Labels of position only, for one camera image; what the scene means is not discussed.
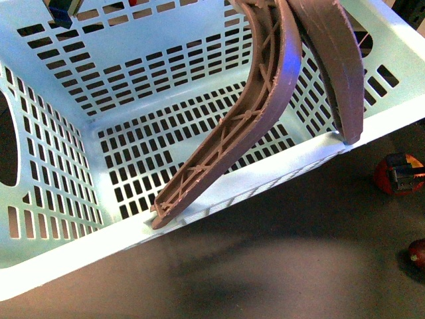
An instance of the gray surface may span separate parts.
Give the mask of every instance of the gray surface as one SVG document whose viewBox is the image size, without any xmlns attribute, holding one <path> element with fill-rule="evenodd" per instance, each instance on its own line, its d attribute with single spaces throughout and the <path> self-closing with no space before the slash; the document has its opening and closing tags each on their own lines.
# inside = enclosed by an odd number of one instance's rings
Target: gray surface
<svg viewBox="0 0 425 319">
<path fill-rule="evenodd" d="M 0 318 L 424 318 L 425 286 L 397 254 L 425 237 L 425 190 L 371 183 L 391 152 L 425 161 L 424 141 L 409 126 L 2 302 Z"/>
</svg>

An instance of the brown plastic rib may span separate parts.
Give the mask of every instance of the brown plastic rib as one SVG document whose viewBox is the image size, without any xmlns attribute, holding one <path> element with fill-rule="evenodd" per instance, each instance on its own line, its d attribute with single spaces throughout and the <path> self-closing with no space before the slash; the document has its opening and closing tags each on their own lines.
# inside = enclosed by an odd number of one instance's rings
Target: brown plastic rib
<svg viewBox="0 0 425 319">
<path fill-rule="evenodd" d="M 152 227 L 165 226 L 218 179 L 278 121 L 294 91 L 301 39 L 284 0 L 239 1 L 252 29 L 246 88 L 195 153 L 156 197 Z"/>
<path fill-rule="evenodd" d="M 334 120 L 346 143 L 363 130 L 363 65 L 337 0 L 236 0 L 252 29 L 252 66 L 236 104 L 155 198 L 154 229 L 168 224 L 279 119 L 294 91 L 301 39 L 319 63 Z"/>
</svg>

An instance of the plastic strut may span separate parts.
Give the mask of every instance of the plastic strut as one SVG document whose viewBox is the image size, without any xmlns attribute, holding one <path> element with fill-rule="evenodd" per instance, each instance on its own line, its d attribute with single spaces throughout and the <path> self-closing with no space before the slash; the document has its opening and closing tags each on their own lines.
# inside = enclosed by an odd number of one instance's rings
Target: plastic strut
<svg viewBox="0 0 425 319">
<path fill-rule="evenodd" d="M 183 212 L 279 120 L 296 86 L 301 37 L 310 44 L 337 128 L 348 144 L 363 130 L 360 50 L 337 0 L 235 0 L 248 18 L 252 66 L 245 89 L 155 198 L 158 229 Z"/>
</svg>

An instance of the light blue plastic basket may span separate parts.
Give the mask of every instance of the light blue plastic basket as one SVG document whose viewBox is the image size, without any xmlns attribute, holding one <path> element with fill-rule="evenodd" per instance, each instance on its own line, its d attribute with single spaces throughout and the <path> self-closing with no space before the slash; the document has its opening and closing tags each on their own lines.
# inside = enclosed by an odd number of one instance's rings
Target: light blue plastic basket
<svg viewBox="0 0 425 319">
<path fill-rule="evenodd" d="M 425 40 L 379 0 L 344 0 L 367 71 L 361 141 L 340 141 L 304 46 L 281 120 L 154 231 L 154 197 L 236 102 L 252 39 L 227 1 L 138 2 L 85 0 L 68 31 L 55 27 L 41 0 L 0 0 L 0 91 L 18 145 L 17 184 L 0 183 L 0 300 L 425 117 Z"/>
</svg>

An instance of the rectangular slot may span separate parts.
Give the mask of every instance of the rectangular slot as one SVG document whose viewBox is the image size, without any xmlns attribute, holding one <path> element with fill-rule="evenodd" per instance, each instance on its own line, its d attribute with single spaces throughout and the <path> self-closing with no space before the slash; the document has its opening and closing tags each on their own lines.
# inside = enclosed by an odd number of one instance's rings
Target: rectangular slot
<svg viewBox="0 0 425 319">
<path fill-rule="evenodd" d="M 157 5 L 157 11 L 158 13 L 164 12 L 164 11 L 168 11 L 168 10 L 172 10 L 175 8 L 175 3 L 174 2 L 168 2 L 168 3 L 164 3 L 163 5 Z"/>
<path fill-rule="evenodd" d="M 47 239 L 46 216 L 39 214 L 40 237 Z"/>
<path fill-rule="evenodd" d="M 105 29 L 102 22 L 94 23 L 93 25 L 86 25 L 85 27 L 82 28 L 82 30 L 86 34 L 96 32 L 102 29 Z"/>
<path fill-rule="evenodd" d="M 58 232 L 58 220 L 56 217 L 50 218 L 50 224 L 52 225 L 52 235 L 54 239 L 59 239 L 59 232 Z"/>
<path fill-rule="evenodd" d="M 79 14 L 77 14 L 77 19 L 79 21 L 85 21 L 96 17 L 99 17 L 99 12 L 96 9 L 80 12 Z"/>
<path fill-rule="evenodd" d="M 144 9 L 133 13 L 133 19 L 140 19 L 152 15 L 152 9 Z"/>
<path fill-rule="evenodd" d="M 46 37 L 46 38 L 30 41 L 28 42 L 28 45 L 32 49 L 37 49 L 40 47 L 44 47 L 45 45 L 51 45 L 52 43 L 53 43 L 52 40 L 49 37 Z"/>
<path fill-rule="evenodd" d="M 103 9 L 105 14 L 108 14 L 124 9 L 124 4 L 122 2 L 112 3 L 111 5 L 106 5 Z"/>
<path fill-rule="evenodd" d="M 400 83 L 384 65 L 378 67 L 377 71 L 392 88 L 395 88 Z"/>
<path fill-rule="evenodd" d="M 63 219 L 62 223 L 62 233 L 64 234 L 64 239 L 69 239 L 68 225 L 66 221 Z"/>
<path fill-rule="evenodd" d="M 33 212 L 32 211 L 24 211 L 25 218 L 25 232 L 27 234 L 27 238 L 34 238 L 34 221 L 33 221 Z"/>
<path fill-rule="evenodd" d="M 29 27 L 17 29 L 17 31 L 21 37 L 27 37 L 29 35 L 35 35 L 37 33 L 43 32 L 44 27 L 41 24 L 30 25 Z"/>
<path fill-rule="evenodd" d="M 116 25 L 121 25 L 122 23 L 126 23 L 126 22 L 128 22 L 128 17 L 126 15 L 122 15 L 120 17 L 116 17 L 116 18 L 108 20 L 110 27 L 114 27 Z"/>
<path fill-rule="evenodd" d="M 9 206 L 7 208 L 9 215 L 9 234 L 11 238 L 21 238 L 19 232 L 19 216 L 16 208 Z"/>
</svg>

